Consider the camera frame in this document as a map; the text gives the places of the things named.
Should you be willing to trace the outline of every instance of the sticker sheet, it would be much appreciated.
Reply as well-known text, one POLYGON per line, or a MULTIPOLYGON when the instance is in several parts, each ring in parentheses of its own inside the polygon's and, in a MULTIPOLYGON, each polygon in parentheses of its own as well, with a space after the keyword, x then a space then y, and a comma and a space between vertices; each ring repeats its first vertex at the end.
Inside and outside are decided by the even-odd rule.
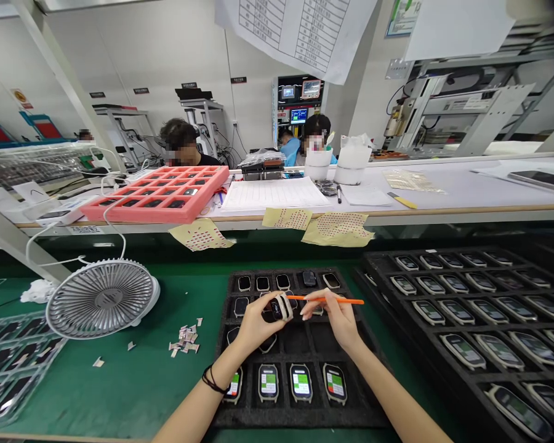
POLYGON ((363 229, 367 214, 327 212, 312 220, 302 242, 320 246, 364 247, 374 233, 363 229))
POLYGON ((190 225, 180 225, 168 232, 192 251, 227 248, 234 245, 217 229, 210 218, 198 218, 190 225))
POLYGON ((306 209, 267 208, 263 217, 263 226, 305 231, 311 218, 312 211, 306 209))

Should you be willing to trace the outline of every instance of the orange pen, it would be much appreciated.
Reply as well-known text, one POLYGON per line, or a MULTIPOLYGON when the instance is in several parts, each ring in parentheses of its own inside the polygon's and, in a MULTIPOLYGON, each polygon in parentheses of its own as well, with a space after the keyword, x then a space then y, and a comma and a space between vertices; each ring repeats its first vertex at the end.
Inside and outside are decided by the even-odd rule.
MULTIPOLYGON (((286 295, 285 298, 288 298, 290 300, 306 300, 303 297, 303 295, 286 295)), ((307 301, 326 301, 326 299, 323 297, 323 298, 315 298, 314 300, 307 300, 307 301)), ((365 305, 365 301, 355 300, 354 298, 337 298, 337 302, 350 303, 351 305, 365 305)))

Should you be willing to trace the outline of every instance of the bracelet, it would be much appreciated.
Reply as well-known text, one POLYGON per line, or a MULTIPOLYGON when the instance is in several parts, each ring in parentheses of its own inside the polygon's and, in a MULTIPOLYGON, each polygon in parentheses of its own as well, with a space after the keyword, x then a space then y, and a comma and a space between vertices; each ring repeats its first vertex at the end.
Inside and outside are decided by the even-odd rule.
POLYGON ((211 372, 211 367, 212 366, 213 366, 213 364, 211 364, 211 365, 209 365, 205 368, 205 370, 203 371, 203 375, 201 376, 201 379, 203 380, 203 383, 205 383, 207 386, 212 388, 215 392, 226 395, 228 393, 228 391, 230 390, 230 386, 228 386, 226 389, 222 389, 218 385, 215 384, 214 373, 211 372), (207 378, 207 371, 208 370, 209 370, 209 375, 211 375, 211 380, 212 381, 209 381, 209 379, 207 378))

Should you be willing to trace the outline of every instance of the black foam tray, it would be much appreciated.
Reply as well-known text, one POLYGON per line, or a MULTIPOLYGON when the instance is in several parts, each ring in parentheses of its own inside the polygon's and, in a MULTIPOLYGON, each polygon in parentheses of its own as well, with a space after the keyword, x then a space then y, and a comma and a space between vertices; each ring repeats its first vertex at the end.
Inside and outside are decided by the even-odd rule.
MULTIPOLYGON (((235 318, 234 302, 238 297, 256 299, 259 292, 255 290, 257 277, 268 277, 270 290, 277 290, 276 276, 285 274, 289 277, 291 290, 296 295, 306 295, 314 290, 326 287, 322 276, 334 273, 340 282, 340 289, 335 292, 347 298, 354 298, 337 268, 311 269, 274 269, 243 271, 230 275, 228 293, 223 306, 222 325, 218 336, 215 357, 219 357, 228 346, 226 334, 239 326, 242 318, 235 318), (313 271, 317 285, 305 287, 302 272, 313 271), (240 292, 238 278, 249 276, 252 290, 240 292)), ((372 394, 351 359, 343 351, 332 333, 327 314, 313 316, 302 321, 300 304, 294 310, 294 318, 277 334, 277 342, 271 351, 262 354, 253 352, 242 364, 243 387, 236 405, 222 403, 212 423, 216 428, 385 428, 390 426, 382 407, 372 394), (291 364, 304 363, 310 370, 314 396, 311 404, 296 403, 291 395, 289 368, 291 364), (324 363, 339 366, 345 374, 347 384, 347 403, 345 406, 329 401, 326 396, 322 366, 324 363), (277 403, 263 402, 259 399, 257 383, 261 364, 274 364, 278 370, 279 398, 277 403)), ((388 368, 388 362, 369 326, 366 325, 361 310, 354 306, 355 320, 359 334, 367 347, 378 356, 388 368)))
POLYGON ((432 371, 428 371, 430 375, 438 373, 443 380, 440 383, 439 377, 434 380, 439 385, 449 386, 449 395, 446 398, 453 399, 455 408, 467 409, 467 413, 471 419, 475 419, 477 426, 484 429, 486 436, 493 441, 512 441, 517 443, 532 442, 533 440, 522 433, 514 426, 502 413, 500 413, 494 404, 487 398, 485 391, 491 387, 491 383, 502 385, 514 392, 518 397, 522 398, 537 412, 542 414, 553 426, 554 420, 547 414, 542 413, 542 408, 529 395, 528 391, 522 385, 522 382, 541 382, 554 387, 554 369, 546 365, 537 363, 530 359, 524 351, 522 351, 516 343, 508 336, 508 331, 520 331, 530 333, 531 335, 542 340, 548 347, 554 350, 554 345, 541 332, 543 329, 554 329, 554 320, 550 317, 538 312, 538 309, 530 305, 523 296, 525 295, 543 295, 554 301, 554 274, 542 269, 537 265, 527 261, 526 259, 500 249, 496 246, 487 247, 462 247, 452 249, 438 250, 407 250, 407 251, 388 251, 388 252, 370 252, 363 256, 363 263, 369 275, 373 278, 378 286, 378 290, 387 298, 390 305, 388 308, 384 306, 381 300, 377 301, 380 306, 380 312, 388 311, 389 315, 396 313, 395 321, 390 324, 396 324, 396 331, 407 335, 412 339, 411 352, 416 355, 426 355, 428 359, 422 358, 423 365, 432 367, 432 371), (486 268, 468 267, 466 261, 458 256, 459 252, 470 252, 477 257, 482 258, 488 263, 486 268), (499 252, 501 255, 512 258, 512 266, 500 265, 494 262, 489 257, 482 255, 482 252, 499 252), (419 256, 423 254, 432 254, 437 256, 438 253, 448 253, 454 258, 457 258, 464 264, 463 269, 454 269, 445 265, 444 269, 424 269, 419 256), (418 271, 405 271, 400 268, 395 262, 395 258, 399 256, 408 256, 416 264, 419 265, 418 271), (524 280, 512 272, 514 269, 530 269, 537 272, 546 280, 550 281, 550 289, 540 289, 527 284, 524 280), (492 276, 492 271, 503 271, 511 274, 516 280, 525 285, 524 289, 512 290, 504 286, 499 280, 492 276), (465 273, 476 272, 483 274, 490 279, 497 287, 497 292, 482 292, 472 286, 465 278, 465 273), (462 283, 469 289, 468 294, 453 293, 451 288, 443 284, 440 279, 436 279, 446 289, 447 294, 431 295, 422 290, 418 282, 414 279, 417 276, 433 276, 439 274, 453 274, 457 276, 462 283), (407 296, 396 289, 391 283, 390 278, 393 276, 403 276, 407 278, 414 287, 417 288, 418 294, 407 296), (482 317, 479 317, 470 305, 464 303, 465 300, 482 298, 491 301, 493 298, 509 296, 517 299, 520 303, 538 314, 537 322, 520 322, 516 318, 511 317, 508 312, 497 306, 509 318, 510 323, 494 325, 486 322, 482 317), (412 301, 428 300, 446 317, 446 325, 430 325, 415 311, 412 301), (457 300, 476 318, 475 325, 459 325, 445 314, 437 303, 438 300, 457 300), (443 345, 439 339, 439 335, 447 333, 457 333, 464 337, 482 356, 484 356, 487 367, 486 370, 476 369, 469 370, 461 364, 443 345), (474 333, 488 333, 495 335, 503 340, 526 364, 526 369, 523 372, 512 369, 505 369, 499 364, 495 364, 486 352, 479 346, 474 339, 474 333))

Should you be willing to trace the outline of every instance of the fan grille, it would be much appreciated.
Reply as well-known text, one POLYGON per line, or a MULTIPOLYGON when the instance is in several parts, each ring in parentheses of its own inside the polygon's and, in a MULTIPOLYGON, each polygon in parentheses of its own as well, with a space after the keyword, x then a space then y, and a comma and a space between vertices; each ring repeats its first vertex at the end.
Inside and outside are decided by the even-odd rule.
POLYGON ((68 338, 117 332, 144 312, 153 296, 152 277, 131 260, 104 260, 68 277, 47 305, 47 321, 68 338))

